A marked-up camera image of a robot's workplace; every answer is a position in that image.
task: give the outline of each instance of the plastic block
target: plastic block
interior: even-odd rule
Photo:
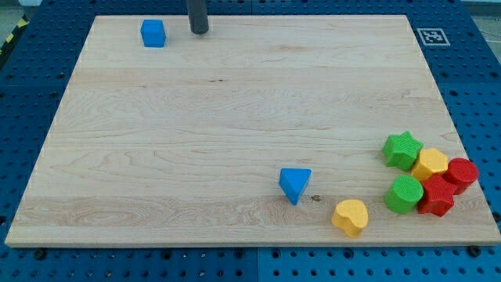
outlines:
[[[144,20],[141,36],[145,47],[162,48],[165,45],[165,30],[162,20]]]
[[[460,195],[478,179],[477,166],[470,160],[457,157],[449,162],[449,168],[443,175],[445,181],[455,184],[455,195]]]
[[[413,166],[422,147],[423,144],[414,139],[408,131],[401,135],[390,135],[383,146],[386,165],[406,172]]]
[[[361,200],[344,200],[337,204],[330,221],[351,238],[356,238],[369,223],[369,212]]]
[[[441,175],[433,175],[428,180],[422,181],[421,185],[423,185],[424,196],[417,205],[420,214],[432,213],[436,216],[444,216],[454,206],[452,195],[457,186],[446,182]]]
[[[416,207],[423,193],[423,187],[417,179],[409,175],[400,175],[391,184],[384,202],[393,212],[406,214]]]
[[[282,168],[280,170],[279,185],[293,205],[298,203],[306,190],[311,174],[312,170],[306,168]]]
[[[423,181],[433,174],[444,174],[447,171],[447,160],[447,156],[435,148],[421,150],[410,175]]]

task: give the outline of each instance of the red star block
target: red star block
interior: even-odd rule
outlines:
[[[417,204],[420,214],[432,213],[443,216],[454,205],[452,195],[457,186],[445,181],[441,175],[433,175],[428,180],[421,181],[424,196]]]
[[[462,194],[478,178],[478,169],[467,159],[457,157],[449,162],[449,168],[443,175],[445,181],[457,185],[455,195]]]

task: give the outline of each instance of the wooden board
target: wooden board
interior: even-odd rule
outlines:
[[[466,157],[405,16],[213,16],[202,37],[155,16],[164,49],[144,18],[96,17],[9,246],[499,243],[478,183],[442,219],[384,205],[389,134]],[[296,167],[313,173],[294,207],[278,175]],[[369,209],[357,240],[330,223],[347,198]]]

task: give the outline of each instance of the yellow heart block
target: yellow heart block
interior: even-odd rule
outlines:
[[[344,200],[337,204],[330,221],[351,238],[356,238],[369,223],[369,212],[361,200]]]

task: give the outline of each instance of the blue block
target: blue block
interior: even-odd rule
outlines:
[[[293,205],[298,203],[306,190],[311,174],[312,170],[306,168],[282,168],[280,170],[280,187]]]
[[[164,47],[167,38],[164,23],[162,20],[144,20],[141,26],[141,36],[145,47]]]

